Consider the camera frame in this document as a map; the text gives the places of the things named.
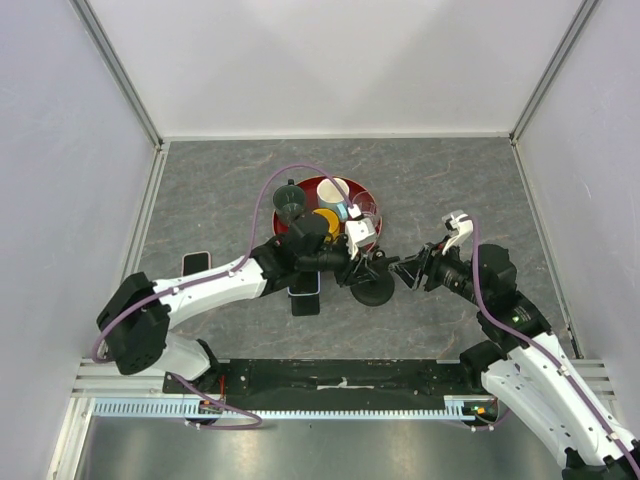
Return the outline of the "black round-base phone stand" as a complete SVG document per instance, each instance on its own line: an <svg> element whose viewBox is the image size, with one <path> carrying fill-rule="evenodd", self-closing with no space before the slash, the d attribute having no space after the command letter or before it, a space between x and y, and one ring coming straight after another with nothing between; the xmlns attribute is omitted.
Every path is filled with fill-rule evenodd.
<svg viewBox="0 0 640 480"><path fill-rule="evenodd" d="M395 280L390 270L383 270L377 281L349 287L352 296L368 307L378 307L387 303L395 292Z"/></svg>

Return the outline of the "blue case phone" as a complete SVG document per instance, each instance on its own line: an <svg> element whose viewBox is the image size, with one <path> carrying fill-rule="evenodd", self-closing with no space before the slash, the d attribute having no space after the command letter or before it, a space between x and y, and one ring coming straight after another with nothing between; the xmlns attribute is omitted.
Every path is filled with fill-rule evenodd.
<svg viewBox="0 0 640 480"><path fill-rule="evenodd" d="M291 297L317 296L320 292L320 273L301 272L294 283L287 288Z"/></svg>

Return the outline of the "beige case phone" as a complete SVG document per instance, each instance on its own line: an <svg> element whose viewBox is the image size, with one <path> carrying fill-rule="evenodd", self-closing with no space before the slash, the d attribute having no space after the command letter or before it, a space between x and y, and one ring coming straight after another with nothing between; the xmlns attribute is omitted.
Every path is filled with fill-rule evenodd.
<svg viewBox="0 0 640 480"><path fill-rule="evenodd" d="M211 254L208 251L187 253L182 257L181 275L189 276L211 268Z"/></svg>

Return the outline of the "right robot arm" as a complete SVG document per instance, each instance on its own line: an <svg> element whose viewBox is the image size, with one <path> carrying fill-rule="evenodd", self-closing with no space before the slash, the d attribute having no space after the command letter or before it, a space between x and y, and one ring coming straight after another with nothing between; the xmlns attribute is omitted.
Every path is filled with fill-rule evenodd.
<svg viewBox="0 0 640 480"><path fill-rule="evenodd" d="M426 244L391 271L410 288L445 287L479 309L486 341L460 356L467 392L496 397L547 448L565 479L636 479L639 440L607 410L569 360L539 309L517 288L507 249Z"/></svg>

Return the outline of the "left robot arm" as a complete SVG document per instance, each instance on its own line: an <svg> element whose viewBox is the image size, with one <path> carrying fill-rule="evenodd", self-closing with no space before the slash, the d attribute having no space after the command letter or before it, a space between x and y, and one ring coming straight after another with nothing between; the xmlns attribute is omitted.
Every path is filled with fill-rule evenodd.
<svg viewBox="0 0 640 480"><path fill-rule="evenodd" d="M304 214L285 233L221 267L168 280L129 275L97 318L96 346L106 351L95 351L94 362L112 362L124 376L159 368L208 393L220 378L214 354L202 340L173 334L178 324L233 302L293 290L305 276L322 272L333 273L363 305L388 302L395 290L390 261L364 250L377 236L371 221L350 220L335 240L328 235L324 217Z"/></svg>

